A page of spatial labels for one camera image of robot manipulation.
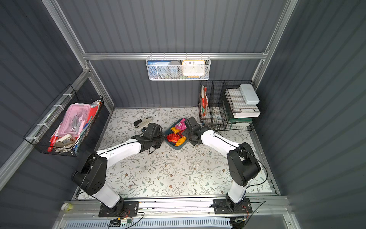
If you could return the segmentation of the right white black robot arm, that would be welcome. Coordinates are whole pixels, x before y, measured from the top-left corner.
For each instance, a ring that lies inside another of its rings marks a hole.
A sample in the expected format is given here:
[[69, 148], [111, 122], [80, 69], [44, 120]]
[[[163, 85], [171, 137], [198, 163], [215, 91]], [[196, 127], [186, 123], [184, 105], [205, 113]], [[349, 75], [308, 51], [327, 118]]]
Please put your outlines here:
[[222, 137], [194, 117], [185, 120], [184, 124], [184, 136], [192, 145], [210, 147], [226, 157], [233, 182], [226, 194], [225, 208], [230, 212], [238, 210], [244, 204], [247, 189], [262, 170], [251, 146], [247, 142], [239, 144]]

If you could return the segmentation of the yellow tea bag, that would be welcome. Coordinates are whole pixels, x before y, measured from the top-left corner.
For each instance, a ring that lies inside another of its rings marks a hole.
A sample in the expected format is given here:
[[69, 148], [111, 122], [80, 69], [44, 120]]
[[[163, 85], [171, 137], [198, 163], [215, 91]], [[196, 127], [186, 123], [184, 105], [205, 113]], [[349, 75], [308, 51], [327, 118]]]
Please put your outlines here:
[[181, 137], [176, 143], [175, 143], [175, 146], [178, 147], [178, 146], [181, 146], [185, 141], [186, 141], [186, 137], [183, 136]]
[[174, 134], [180, 133], [181, 130], [177, 129], [176, 127], [172, 127], [171, 130], [174, 132]]

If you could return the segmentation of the pink tea bag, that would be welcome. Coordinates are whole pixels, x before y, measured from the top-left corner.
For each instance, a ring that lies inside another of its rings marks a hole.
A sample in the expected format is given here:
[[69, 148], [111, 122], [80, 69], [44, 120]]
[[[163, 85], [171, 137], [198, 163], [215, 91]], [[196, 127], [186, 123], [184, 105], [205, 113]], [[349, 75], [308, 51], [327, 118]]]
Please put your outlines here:
[[177, 123], [177, 124], [175, 125], [175, 129], [180, 130], [180, 131], [184, 131], [184, 130], [186, 130], [185, 120], [186, 120], [185, 118], [182, 118], [182, 119], [179, 121], [179, 123]]

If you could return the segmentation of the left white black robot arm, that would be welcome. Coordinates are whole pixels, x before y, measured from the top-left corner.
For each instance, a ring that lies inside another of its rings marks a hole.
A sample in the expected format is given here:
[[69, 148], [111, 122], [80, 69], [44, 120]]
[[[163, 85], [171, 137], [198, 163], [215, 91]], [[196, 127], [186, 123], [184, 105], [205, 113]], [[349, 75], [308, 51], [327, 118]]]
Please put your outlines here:
[[102, 203], [113, 213], [124, 212], [124, 199], [115, 192], [106, 181], [107, 170], [116, 163], [151, 148], [158, 149], [164, 141], [160, 125], [150, 123], [142, 133], [111, 148], [91, 153], [81, 161], [72, 181], [87, 195]]

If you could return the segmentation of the red tea bag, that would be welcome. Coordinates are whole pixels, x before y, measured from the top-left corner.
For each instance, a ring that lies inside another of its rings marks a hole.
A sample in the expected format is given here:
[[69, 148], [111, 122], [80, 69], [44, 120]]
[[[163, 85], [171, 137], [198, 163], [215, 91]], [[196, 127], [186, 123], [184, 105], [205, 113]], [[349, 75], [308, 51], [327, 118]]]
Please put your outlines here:
[[174, 134], [174, 133], [171, 133], [171, 134], [167, 135], [167, 137], [166, 137], [167, 141], [171, 142], [173, 144], [175, 144], [180, 138], [181, 138], [181, 136], [179, 134]]

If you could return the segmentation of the teal plastic storage box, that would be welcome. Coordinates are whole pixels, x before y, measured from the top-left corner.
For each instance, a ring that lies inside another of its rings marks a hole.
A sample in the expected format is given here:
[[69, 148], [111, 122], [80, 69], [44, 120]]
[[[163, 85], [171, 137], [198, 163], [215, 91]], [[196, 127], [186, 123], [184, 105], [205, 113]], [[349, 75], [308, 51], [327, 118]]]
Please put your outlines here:
[[185, 121], [181, 118], [165, 131], [165, 141], [175, 150], [180, 150], [188, 142], [184, 135], [187, 129]]

